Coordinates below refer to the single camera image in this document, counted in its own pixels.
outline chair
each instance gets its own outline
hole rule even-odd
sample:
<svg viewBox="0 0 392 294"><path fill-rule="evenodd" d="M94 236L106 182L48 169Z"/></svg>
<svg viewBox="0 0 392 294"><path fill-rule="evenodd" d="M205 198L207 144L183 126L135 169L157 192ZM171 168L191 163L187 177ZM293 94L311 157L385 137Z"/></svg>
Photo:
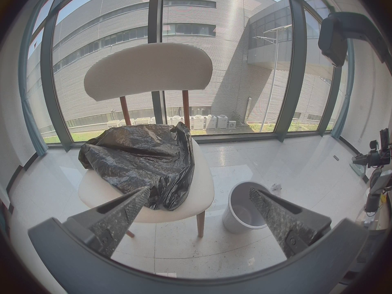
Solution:
<svg viewBox="0 0 392 294"><path fill-rule="evenodd" d="M126 95L147 91L182 90L185 125L189 124L188 90L203 90L212 75L212 62L201 49L179 43L149 43L124 49L95 63L86 73L86 93L96 101L120 97L130 125ZM195 169L186 200L173 211L143 207L134 222L161 223L196 216L198 236L203 237L205 210L214 200L213 178L199 145L193 140ZM81 180L79 197L94 208L122 195L94 170Z"/></svg>

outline blue curtain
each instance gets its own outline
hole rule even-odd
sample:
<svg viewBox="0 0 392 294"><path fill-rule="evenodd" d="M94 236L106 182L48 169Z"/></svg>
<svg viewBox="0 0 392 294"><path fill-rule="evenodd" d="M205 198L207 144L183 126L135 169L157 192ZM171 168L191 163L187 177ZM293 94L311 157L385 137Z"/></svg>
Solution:
<svg viewBox="0 0 392 294"><path fill-rule="evenodd" d="M344 101L339 117L337 118L336 124L333 130L331 131L331 135L334 138L339 138L343 131L343 127L347 118L347 113L349 112L352 87L354 85L354 44L351 38L347 39L347 46L348 46L347 53L348 53L349 68L348 68L348 75L347 75L346 95L344 96Z"/></svg>
<svg viewBox="0 0 392 294"><path fill-rule="evenodd" d="M26 123L27 131L29 132L30 139L34 145L37 155L43 156L48 149L41 133L38 130L37 123L32 115L29 101L27 100L27 56L29 53L30 39L33 33L34 24L37 20L38 13L46 0L40 0L35 6L32 14L27 22L25 31L23 33L22 43L19 51L19 64L18 64L18 82L19 94L22 101L22 111Z"/></svg>

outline chair seat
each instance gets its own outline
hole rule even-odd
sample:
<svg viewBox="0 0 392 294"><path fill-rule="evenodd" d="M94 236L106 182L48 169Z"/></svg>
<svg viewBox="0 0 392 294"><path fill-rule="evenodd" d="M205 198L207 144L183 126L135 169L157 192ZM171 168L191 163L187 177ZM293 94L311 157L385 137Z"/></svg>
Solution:
<svg viewBox="0 0 392 294"><path fill-rule="evenodd" d="M214 200L214 183L207 161L199 145L193 141L195 169L188 197L173 211L152 210L143 207L134 222L161 223L177 221L195 216L211 206ZM89 208L109 202L122 193L102 179L94 170L88 170L82 178L79 197Z"/></svg>

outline gray building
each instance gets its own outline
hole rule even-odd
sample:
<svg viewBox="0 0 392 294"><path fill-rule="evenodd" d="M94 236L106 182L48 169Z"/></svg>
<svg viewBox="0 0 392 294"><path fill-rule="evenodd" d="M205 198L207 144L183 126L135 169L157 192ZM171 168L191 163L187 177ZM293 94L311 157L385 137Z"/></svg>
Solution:
<svg viewBox="0 0 392 294"><path fill-rule="evenodd" d="M306 1L322 17L328 15L320 0ZM70 132L105 129L106 122L123 118L119 99L94 101L84 91L83 80L88 69L103 57L147 43L148 6L149 0L90 0L57 23L52 64L58 101ZM328 99L332 66L317 47L318 22L310 14L306 14L306 21L306 74L294 118L317 124ZM213 62L207 88L189 92L191 115L223 114L242 123L263 121L272 87L276 44L259 38L262 36L279 42L266 116L266 122L275 123L287 86L292 29L287 27L277 35L264 32L289 24L288 0L164 0L162 41L197 46ZM28 59L27 90L37 125L43 136L50 136L55 132L44 107L39 57L40 45ZM154 116L150 92L126 99L131 118ZM180 91L166 91L165 103L168 117L184 115Z"/></svg>

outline lamp post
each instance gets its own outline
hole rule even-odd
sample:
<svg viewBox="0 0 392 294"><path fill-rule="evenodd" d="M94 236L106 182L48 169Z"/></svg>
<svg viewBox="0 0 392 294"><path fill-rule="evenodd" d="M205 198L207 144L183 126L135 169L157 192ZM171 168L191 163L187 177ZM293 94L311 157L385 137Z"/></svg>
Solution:
<svg viewBox="0 0 392 294"><path fill-rule="evenodd" d="M267 113L268 113L268 109L269 109L269 105L270 105L271 97L272 97L272 90L274 88L274 83L275 83L275 74L276 74L276 68L277 68L277 52L279 50L279 38L278 38L279 36L278 36L278 34L279 34L280 31L283 31L283 30L285 30L285 29L287 29L287 28L289 28L291 26L292 26L291 24L284 25L284 26L272 28L272 29L267 30L267 31L265 31L263 33L263 34L265 34L267 32L275 32L276 33L276 38L264 37L264 36L255 36L255 37L253 37L253 38L258 38L258 39L264 39L264 40L267 40L267 41L275 44L275 68L274 68L274 75L272 77L272 86L271 86L271 90L270 90L270 94L269 94L269 98L268 98L267 109L265 111L263 122L262 122L262 125L260 126L259 133L261 133L261 131L263 129L263 126L264 126L264 123L265 123L265 119L267 117Z"/></svg>

